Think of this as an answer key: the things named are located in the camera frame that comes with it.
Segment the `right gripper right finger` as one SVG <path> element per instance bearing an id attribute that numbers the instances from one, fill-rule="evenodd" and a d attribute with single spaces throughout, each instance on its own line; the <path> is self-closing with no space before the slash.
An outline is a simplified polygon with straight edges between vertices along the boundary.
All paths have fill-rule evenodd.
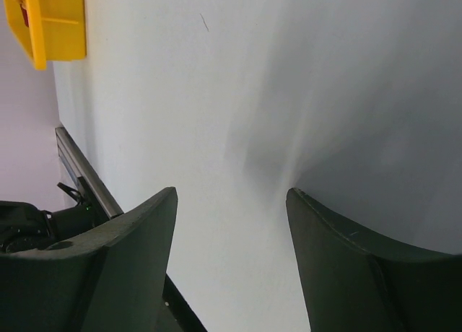
<path id="1" fill-rule="evenodd" d="M 461 257 L 381 235 L 297 188 L 287 216 L 312 331 L 459 331 Z"/>

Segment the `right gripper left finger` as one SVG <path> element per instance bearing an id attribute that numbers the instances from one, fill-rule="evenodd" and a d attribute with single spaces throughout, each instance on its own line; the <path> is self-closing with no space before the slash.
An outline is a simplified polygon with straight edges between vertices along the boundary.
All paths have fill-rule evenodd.
<path id="1" fill-rule="evenodd" d="M 165 188 L 131 211 L 44 250 L 1 256 L 3 331 L 153 331 L 178 195 Z"/>

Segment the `yellow plastic tray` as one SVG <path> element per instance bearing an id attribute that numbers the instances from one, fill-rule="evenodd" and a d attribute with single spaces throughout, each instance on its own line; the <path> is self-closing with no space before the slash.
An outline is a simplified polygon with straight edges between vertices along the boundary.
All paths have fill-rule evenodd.
<path id="1" fill-rule="evenodd" d="M 3 0 L 12 34 L 37 70 L 49 61 L 82 60 L 87 55 L 84 0 L 25 0 L 29 27 L 20 0 Z"/>

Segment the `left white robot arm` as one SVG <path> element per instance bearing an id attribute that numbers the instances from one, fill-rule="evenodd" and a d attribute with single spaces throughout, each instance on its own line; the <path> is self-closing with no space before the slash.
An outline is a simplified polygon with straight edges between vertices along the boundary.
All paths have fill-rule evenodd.
<path id="1" fill-rule="evenodd" d="M 48 246 L 85 233 L 109 220 L 85 179 L 78 189 L 63 183 L 58 187 L 76 205 L 50 212 L 16 201 L 1 202 L 1 252 L 16 253 Z"/>

